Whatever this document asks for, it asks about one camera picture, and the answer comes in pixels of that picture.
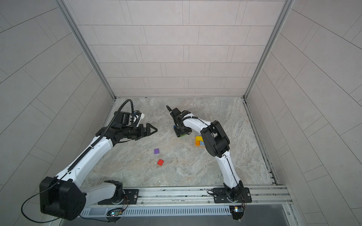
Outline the yellow wood block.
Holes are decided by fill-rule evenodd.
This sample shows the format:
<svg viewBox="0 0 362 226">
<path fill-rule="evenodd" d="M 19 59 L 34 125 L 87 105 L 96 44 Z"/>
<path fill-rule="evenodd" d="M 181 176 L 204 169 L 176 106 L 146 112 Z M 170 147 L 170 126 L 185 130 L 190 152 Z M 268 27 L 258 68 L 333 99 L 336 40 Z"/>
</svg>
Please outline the yellow wood block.
<svg viewBox="0 0 362 226">
<path fill-rule="evenodd" d="M 201 141 L 203 141 L 203 138 L 201 136 L 196 136 L 195 141 L 196 142 L 201 142 Z"/>
</svg>

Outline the red wood cube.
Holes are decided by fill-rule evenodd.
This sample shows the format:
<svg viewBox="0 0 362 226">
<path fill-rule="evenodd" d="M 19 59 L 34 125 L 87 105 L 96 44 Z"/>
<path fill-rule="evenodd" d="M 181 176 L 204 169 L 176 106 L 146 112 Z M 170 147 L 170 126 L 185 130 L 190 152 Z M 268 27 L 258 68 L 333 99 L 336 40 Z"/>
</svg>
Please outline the red wood cube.
<svg viewBox="0 0 362 226">
<path fill-rule="evenodd" d="M 161 159 L 159 159 L 158 162 L 157 162 L 157 164 L 160 165 L 160 166 L 162 166 L 163 163 L 164 163 L 164 160 L 161 160 Z"/>
</svg>

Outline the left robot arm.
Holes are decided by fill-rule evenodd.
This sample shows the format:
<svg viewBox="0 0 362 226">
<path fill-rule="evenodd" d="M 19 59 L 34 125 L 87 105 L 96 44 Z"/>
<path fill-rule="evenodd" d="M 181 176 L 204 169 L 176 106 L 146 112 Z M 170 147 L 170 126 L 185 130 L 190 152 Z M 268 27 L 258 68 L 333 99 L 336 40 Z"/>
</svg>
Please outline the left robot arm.
<svg viewBox="0 0 362 226">
<path fill-rule="evenodd" d="M 157 128 L 150 123 L 139 123 L 142 114 L 135 119 L 131 119 L 131 116 L 126 112 L 115 115 L 111 123 L 97 132 L 87 148 L 69 166 L 56 176 L 43 179 L 39 186 L 41 213 L 73 220 L 90 205 L 125 202 L 126 195 L 119 181 L 106 180 L 86 190 L 81 190 L 81 186 L 93 167 L 116 144 L 139 140 L 157 132 Z"/>
</svg>

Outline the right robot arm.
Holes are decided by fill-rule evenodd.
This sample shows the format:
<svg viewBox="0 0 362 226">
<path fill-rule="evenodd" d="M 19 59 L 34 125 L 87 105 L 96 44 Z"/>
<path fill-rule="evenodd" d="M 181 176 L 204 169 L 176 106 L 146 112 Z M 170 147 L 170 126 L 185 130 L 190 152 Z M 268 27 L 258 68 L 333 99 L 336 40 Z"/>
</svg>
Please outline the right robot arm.
<svg viewBox="0 0 362 226">
<path fill-rule="evenodd" d="M 207 152 L 216 159 L 223 176 L 226 196 L 231 202 L 244 202 L 244 186 L 233 166 L 230 155 L 230 140 L 218 121 L 205 121 L 189 111 L 178 108 L 168 111 L 174 121 L 174 131 L 178 137 L 198 132 L 204 142 Z"/>
</svg>

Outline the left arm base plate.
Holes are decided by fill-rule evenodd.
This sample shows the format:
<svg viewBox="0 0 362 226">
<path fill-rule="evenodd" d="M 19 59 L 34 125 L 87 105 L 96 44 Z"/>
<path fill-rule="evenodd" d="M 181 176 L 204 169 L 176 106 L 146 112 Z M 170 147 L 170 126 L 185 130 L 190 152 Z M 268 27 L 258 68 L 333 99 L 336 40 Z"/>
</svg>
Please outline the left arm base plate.
<svg viewBox="0 0 362 226">
<path fill-rule="evenodd" d="M 112 197 L 111 199 L 106 199 L 99 201 L 98 205 L 134 205 L 137 203 L 139 190 L 138 189 L 124 189 L 123 196 Z"/>
</svg>

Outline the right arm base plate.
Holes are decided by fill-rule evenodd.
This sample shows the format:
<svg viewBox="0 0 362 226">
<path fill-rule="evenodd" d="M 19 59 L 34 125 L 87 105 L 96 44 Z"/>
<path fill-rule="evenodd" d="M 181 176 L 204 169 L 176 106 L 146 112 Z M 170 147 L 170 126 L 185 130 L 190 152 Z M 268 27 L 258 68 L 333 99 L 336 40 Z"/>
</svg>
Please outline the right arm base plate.
<svg viewBox="0 0 362 226">
<path fill-rule="evenodd" d="M 212 188 L 207 191 L 209 195 L 214 198 L 215 203 L 252 203 L 251 193 L 249 188 L 244 187 L 239 195 L 237 195 L 237 199 L 232 200 L 227 195 L 227 189 L 224 187 L 220 188 Z"/>
</svg>

